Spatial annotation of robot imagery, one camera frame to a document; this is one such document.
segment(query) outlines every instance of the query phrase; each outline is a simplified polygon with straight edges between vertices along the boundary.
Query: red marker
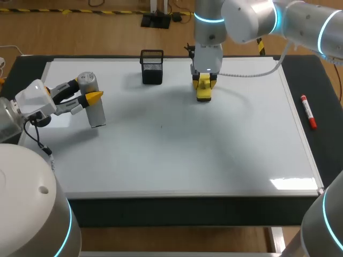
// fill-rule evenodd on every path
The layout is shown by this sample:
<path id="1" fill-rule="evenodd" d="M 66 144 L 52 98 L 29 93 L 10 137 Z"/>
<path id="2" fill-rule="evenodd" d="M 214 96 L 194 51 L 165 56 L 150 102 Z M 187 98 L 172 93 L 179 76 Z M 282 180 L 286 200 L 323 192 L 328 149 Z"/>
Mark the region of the red marker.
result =
<path id="1" fill-rule="evenodd" d="M 305 95 L 301 96 L 301 101 L 302 101 L 302 104 L 304 105 L 307 117 L 309 118 L 311 128 L 313 130 L 316 130 L 317 129 L 317 123 L 315 121 L 315 118 L 313 117 L 312 111 L 310 109 L 309 102 L 307 101 L 307 98 Z"/>

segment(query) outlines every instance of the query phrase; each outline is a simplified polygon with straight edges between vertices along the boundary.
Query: black stand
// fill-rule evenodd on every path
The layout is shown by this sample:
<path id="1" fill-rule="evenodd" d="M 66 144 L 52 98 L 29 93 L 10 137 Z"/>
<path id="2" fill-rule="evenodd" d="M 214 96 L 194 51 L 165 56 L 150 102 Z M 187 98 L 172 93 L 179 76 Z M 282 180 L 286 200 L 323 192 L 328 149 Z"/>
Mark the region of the black stand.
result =
<path id="1" fill-rule="evenodd" d="M 169 29 L 171 16 L 161 12 L 144 14 L 141 27 Z"/>

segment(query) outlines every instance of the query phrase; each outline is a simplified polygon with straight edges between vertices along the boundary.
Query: blue light ring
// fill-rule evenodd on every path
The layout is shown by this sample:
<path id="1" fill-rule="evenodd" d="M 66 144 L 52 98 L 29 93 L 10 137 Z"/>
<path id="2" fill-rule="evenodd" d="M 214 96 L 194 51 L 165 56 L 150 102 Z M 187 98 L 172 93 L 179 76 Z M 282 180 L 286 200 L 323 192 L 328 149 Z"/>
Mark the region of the blue light ring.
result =
<path id="1" fill-rule="evenodd" d="M 224 22 L 224 19 L 220 19 L 220 20 L 209 20 L 209 19 L 204 19 L 200 16 L 197 16 L 196 13 L 194 13 L 195 18 L 197 18 L 198 20 L 201 20 L 203 22 L 207 22 L 207 23 L 220 23 L 220 22 Z"/>
<path id="2" fill-rule="evenodd" d="M 58 257 L 59 254 L 61 253 L 65 243 L 67 242 L 68 238 L 69 238 L 69 234 L 70 234 L 70 230 L 71 230 L 71 220 L 72 220 L 72 216 L 71 216 L 71 208 L 70 208 L 70 204 L 67 200 L 68 206 L 69 206 L 69 228 L 68 228 L 68 232 L 66 233 L 65 239 L 63 241 L 63 244 L 61 245 L 61 247 L 59 248 L 58 252 L 54 255 L 54 257 Z"/>
<path id="3" fill-rule="evenodd" d="M 325 200 L 326 200 L 326 193 L 327 193 L 327 190 L 325 191 L 324 193 L 324 199 L 323 199 L 323 216 L 324 216 L 324 221 L 325 221 L 325 224 L 326 224 L 326 227 L 331 235 L 331 237 L 333 238 L 333 240 L 335 241 L 335 243 L 339 246 L 339 248 L 341 248 L 341 250 L 343 251 L 343 245 L 341 244 L 341 242 L 338 240 L 338 238 L 336 237 L 336 235 L 333 233 L 332 229 L 331 229 L 331 226 L 329 224 L 329 221 L 327 219 L 327 216 L 326 216 L 326 210 L 325 210 Z"/>
<path id="4" fill-rule="evenodd" d="M 322 26 L 322 29 L 320 30 L 319 32 L 319 36 L 318 36 L 318 51 L 323 55 L 324 53 L 322 52 L 322 37 L 323 37 L 323 34 L 324 34 L 324 30 L 327 26 L 327 24 L 329 23 L 329 21 L 332 19 L 332 17 L 340 12 L 341 10 L 336 10 L 334 11 L 325 21 L 324 25 Z"/>
<path id="5" fill-rule="evenodd" d="M 272 31 L 270 31 L 269 34 L 273 33 L 273 31 L 275 30 L 275 28 L 277 27 L 278 24 L 278 12 L 277 12 L 277 8 L 275 7 L 275 4 L 273 3 L 273 0 L 270 0 L 271 4 L 273 5 L 273 10 L 274 10 L 274 14 L 275 14 L 275 24 L 274 27 L 272 29 Z"/>

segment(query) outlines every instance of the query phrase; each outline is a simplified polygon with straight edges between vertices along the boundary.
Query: gray cylindrical object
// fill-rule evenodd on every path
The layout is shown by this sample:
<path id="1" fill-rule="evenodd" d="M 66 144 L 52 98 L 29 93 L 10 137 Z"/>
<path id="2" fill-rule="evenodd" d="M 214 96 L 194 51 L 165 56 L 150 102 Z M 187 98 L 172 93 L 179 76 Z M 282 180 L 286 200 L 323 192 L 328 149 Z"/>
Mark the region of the gray cylindrical object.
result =
<path id="1" fill-rule="evenodd" d="M 310 257 L 342 256 L 343 172 L 305 214 L 301 226 L 302 244 Z"/>
<path id="2" fill-rule="evenodd" d="M 286 39 L 313 51 L 343 58 L 343 12 L 296 2 L 284 11 L 280 33 Z"/>
<path id="3" fill-rule="evenodd" d="M 225 0 L 196 0 L 195 14 L 206 20 L 221 20 L 221 7 Z M 221 44 L 225 41 L 227 32 L 225 23 L 209 23 L 195 19 L 195 40 L 206 46 Z"/>
<path id="4" fill-rule="evenodd" d="M 80 91 L 83 95 L 99 91 L 98 82 L 93 72 L 83 72 L 77 78 Z M 103 110 L 102 100 L 86 108 L 88 121 L 91 127 L 106 125 L 105 112 Z"/>
<path id="5" fill-rule="evenodd" d="M 9 100 L 0 97 L 0 143 L 21 132 L 23 121 Z"/>

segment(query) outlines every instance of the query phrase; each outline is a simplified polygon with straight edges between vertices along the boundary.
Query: yellow black striped tape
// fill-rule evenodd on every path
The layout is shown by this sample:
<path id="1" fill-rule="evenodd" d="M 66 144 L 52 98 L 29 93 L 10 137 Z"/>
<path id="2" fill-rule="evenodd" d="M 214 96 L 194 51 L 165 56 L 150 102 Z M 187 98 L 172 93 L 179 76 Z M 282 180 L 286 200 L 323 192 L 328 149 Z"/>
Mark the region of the yellow black striped tape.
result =
<path id="1" fill-rule="evenodd" d="M 98 10 L 83 10 L 83 9 L 15 9 L 15 8 L 2 8 L 0 12 L 61 12 L 68 14 L 71 12 L 77 13 L 97 13 L 97 14 L 146 14 L 148 11 L 98 11 Z M 180 12 L 181 15 L 193 15 L 190 12 Z"/>
<path id="2" fill-rule="evenodd" d="M 264 43 L 263 43 L 261 37 L 259 39 L 257 39 L 257 44 L 258 44 L 259 55 L 261 55 L 261 56 L 266 55 L 266 51 L 264 50 Z"/>

